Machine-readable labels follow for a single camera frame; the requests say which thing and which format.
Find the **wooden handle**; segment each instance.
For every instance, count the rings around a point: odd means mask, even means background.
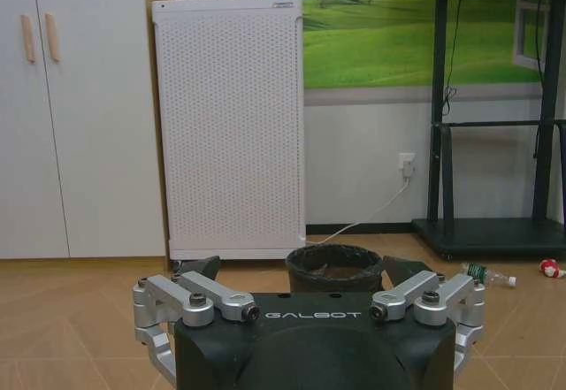
[[[50,46],[51,59],[58,63],[61,61],[61,51],[59,51],[59,38],[57,37],[53,14],[45,14],[45,26],[47,27],[47,43]]]
[[[30,63],[35,63],[32,20],[27,14],[22,14],[19,17],[21,18],[21,30],[24,34],[24,50],[26,51],[27,61],[29,61]]]

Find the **white wall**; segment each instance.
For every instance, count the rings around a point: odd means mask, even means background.
[[[369,222],[426,215],[429,103],[307,106],[307,223],[366,220],[402,185],[398,154],[417,153],[407,191]],[[445,121],[538,119],[539,100],[452,103]],[[529,216],[534,128],[455,129],[455,213]]]

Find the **logo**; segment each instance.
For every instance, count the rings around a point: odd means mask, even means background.
[[[280,312],[269,312],[265,314],[267,319],[285,319],[287,317],[292,317],[294,319],[344,319],[344,318],[358,318],[362,315],[362,312],[315,312],[312,314],[306,313],[280,313]]]

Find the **water bottle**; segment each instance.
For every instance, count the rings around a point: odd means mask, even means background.
[[[491,271],[481,264],[462,264],[464,273],[474,279],[479,279],[486,287],[500,285],[505,287],[516,287],[516,277],[508,277],[497,271]]]

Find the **white cable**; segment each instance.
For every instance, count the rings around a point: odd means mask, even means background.
[[[410,183],[410,179],[407,178],[407,179],[405,180],[405,183],[403,184],[402,188],[401,188],[399,191],[397,191],[397,193],[391,198],[391,200],[389,200],[387,203],[385,203],[384,205],[382,205],[382,206],[378,207],[376,210],[374,210],[374,211],[372,212],[372,214],[371,214],[368,218],[366,218],[366,219],[364,219],[364,220],[361,220],[361,221],[359,221],[359,222],[355,222],[354,224],[350,224],[350,225],[348,225],[348,226],[344,226],[344,227],[343,227],[342,229],[340,229],[338,232],[333,233],[331,236],[324,238],[322,241],[308,241],[308,240],[307,240],[307,242],[308,242],[309,244],[312,244],[312,245],[315,245],[315,246],[318,245],[318,244],[324,244],[325,242],[327,242],[327,241],[331,240],[332,238],[336,237],[337,235],[340,235],[340,234],[343,233],[344,231],[346,231],[346,230],[348,230],[348,229],[350,229],[350,228],[353,228],[354,226],[358,226],[358,225],[360,225],[360,224],[362,224],[362,223],[364,223],[364,222],[369,221],[371,218],[373,218],[375,215],[377,215],[378,213],[380,213],[383,209],[386,209],[387,207],[389,207],[389,206],[391,205],[391,203],[393,203],[395,200],[397,200],[397,198],[399,197],[399,195],[403,194],[403,192],[407,189],[407,187],[409,186],[409,183]]]

